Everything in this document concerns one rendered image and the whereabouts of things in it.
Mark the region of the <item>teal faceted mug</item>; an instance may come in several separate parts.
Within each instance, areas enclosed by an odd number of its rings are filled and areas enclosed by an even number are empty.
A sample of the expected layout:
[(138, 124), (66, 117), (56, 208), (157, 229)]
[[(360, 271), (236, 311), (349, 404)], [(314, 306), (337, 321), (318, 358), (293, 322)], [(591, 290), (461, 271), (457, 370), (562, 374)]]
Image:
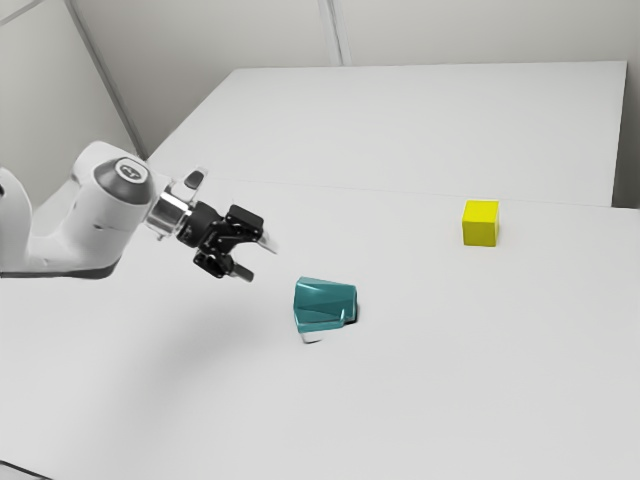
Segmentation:
[(357, 288), (352, 284), (302, 276), (294, 288), (293, 316), (302, 342), (317, 343), (324, 332), (358, 321)]

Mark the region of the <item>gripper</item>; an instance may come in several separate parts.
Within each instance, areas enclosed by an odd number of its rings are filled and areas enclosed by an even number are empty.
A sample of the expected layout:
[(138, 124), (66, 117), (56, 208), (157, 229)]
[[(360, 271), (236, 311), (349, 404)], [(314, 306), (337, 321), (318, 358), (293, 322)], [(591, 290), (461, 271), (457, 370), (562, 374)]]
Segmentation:
[(256, 243), (277, 254), (278, 245), (264, 229), (264, 219), (239, 205), (230, 206), (225, 218), (210, 205), (197, 201), (190, 210), (178, 240), (194, 249), (195, 265), (215, 278), (225, 276), (252, 282), (254, 273), (236, 263), (231, 251), (244, 243)]

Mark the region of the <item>yellow block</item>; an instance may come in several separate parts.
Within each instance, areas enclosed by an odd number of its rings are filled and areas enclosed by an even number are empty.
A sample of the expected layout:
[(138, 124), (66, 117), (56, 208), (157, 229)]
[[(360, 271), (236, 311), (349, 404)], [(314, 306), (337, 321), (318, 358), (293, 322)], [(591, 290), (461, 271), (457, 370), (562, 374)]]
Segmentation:
[(500, 229), (499, 202), (467, 200), (461, 224), (465, 246), (496, 247)]

